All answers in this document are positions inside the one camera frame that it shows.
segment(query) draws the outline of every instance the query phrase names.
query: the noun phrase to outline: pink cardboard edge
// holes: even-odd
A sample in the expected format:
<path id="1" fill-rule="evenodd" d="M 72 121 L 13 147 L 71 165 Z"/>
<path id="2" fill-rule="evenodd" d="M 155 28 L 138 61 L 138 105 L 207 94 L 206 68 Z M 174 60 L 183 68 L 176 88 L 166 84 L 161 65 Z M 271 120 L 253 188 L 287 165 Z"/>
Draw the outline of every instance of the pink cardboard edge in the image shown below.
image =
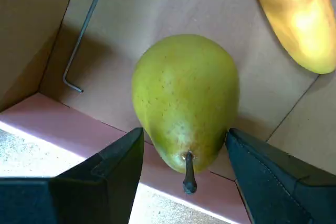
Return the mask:
<path id="1" fill-rule="evenodd" d="M 33 136 L 85 158 L 125 135 L 40 93 L 0 113 L 0 128 Z M 228 223 L 250 223 L 235 182 L 205 171 L 196 175 L 197 193 L 186 195 L 183 179 L 183 174 L 170 169 L 145 142 L 142 184 Z"/>

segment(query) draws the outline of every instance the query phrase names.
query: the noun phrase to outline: pear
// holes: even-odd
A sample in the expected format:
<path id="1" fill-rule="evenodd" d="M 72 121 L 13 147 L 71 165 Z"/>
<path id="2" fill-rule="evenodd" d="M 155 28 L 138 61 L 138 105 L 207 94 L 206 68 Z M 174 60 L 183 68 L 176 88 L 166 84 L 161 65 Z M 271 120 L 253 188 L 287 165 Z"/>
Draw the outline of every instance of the pear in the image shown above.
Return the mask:
<path id="1" fill-rule="evenodd" d="M 194 172 L 216 159 L 237 116 L 239 78 L 234 61 L 202 36 L 164 38 L 137 63 L 132 100 L 159 155 L 172 169 L 186 173 L 184 190 L 194 193 Z"/>

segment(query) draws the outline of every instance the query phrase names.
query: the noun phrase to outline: cardboard wall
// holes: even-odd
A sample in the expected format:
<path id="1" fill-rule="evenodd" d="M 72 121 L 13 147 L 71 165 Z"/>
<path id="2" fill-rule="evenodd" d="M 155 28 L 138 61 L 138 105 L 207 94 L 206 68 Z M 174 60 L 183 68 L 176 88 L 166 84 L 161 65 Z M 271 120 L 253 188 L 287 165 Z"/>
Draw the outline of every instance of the cardboard wall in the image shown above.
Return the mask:
<path id="1" fill-rule="evenodd" d="M 69 0 L 0 0 L 0 110 L 38 89 Z"/>
<path id="2" fill-rule="evenodd" d="M 267 140 L 317 78 L 279 44 L 257 0 L 99 0 L 80 49 L 62 73 L 92 0 L 71 0 L 41 92 L 125 132 L 139 126 L 131 102 L 134 65 L 157 40 L 208 37 L 234 58 L 241 98 L 236 127 Z M 234 179 L 225 150 L 210 170 Z"/>

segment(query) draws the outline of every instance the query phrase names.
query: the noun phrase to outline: cardboard box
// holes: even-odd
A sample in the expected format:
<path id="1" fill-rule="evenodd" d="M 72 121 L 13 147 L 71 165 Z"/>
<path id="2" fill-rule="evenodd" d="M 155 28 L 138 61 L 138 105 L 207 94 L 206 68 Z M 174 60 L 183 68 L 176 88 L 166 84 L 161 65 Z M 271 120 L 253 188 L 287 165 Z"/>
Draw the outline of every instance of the cardboard box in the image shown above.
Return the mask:
<path id="1" fill-rule="evenodd" d="M 297 65 L 278 42 L 257 0 L 99 0 L 68 74 L 83 93 L 66 86 L 62 75 L 92 0 L 0 2 L 0 109 L 38 92 L 1 114 L 9 128 L 60 146 L 67 138 L 75 139 L 64 146 L 88 156 L 106 146 L 108 136 L 116 140 L 140 126 L 131 103 L 131 76 L 144 51 L 169 35 L 200 34 L 223 46 L 237 64 L 241 98 L 235 126 L 336 174 L 334 75 L 318 77 Z M 67 132 L 56 137 L 50 120 L 64 120 L 69 114 L 105 135 L 87 133 L 96 139 L 91 145 L 88 138 L 74 137 L 80 133 L 78 125 L 72 129 L 63 121 L 60 127 Z M 148 164 L 160 162 L 150 139 L 146 141 Z M 162 176 L 171 182 L 162 183 L 150 173 L 163 170 L 146 169 L 144 183 L 149 186 L 228 222 L 249 222 L 225 149 L 200 175 L 205 185 L 221 185 L 222 194 L 207 188 L 200 198 L 185 197 L 173 186 L 180 174 L 162 168 Z"/>

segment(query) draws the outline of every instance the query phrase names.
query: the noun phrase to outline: mango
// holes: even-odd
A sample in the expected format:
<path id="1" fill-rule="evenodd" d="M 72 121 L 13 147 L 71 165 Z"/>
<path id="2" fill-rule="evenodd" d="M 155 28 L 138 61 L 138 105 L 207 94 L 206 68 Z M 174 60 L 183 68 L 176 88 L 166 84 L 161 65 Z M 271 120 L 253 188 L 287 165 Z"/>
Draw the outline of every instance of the mango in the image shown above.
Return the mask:
<path id="1" fill-rule="evenodd" d="M 304 68 L 336 67 L 336 25 L 330 0 L 260 0 L 283 47 Z"/>

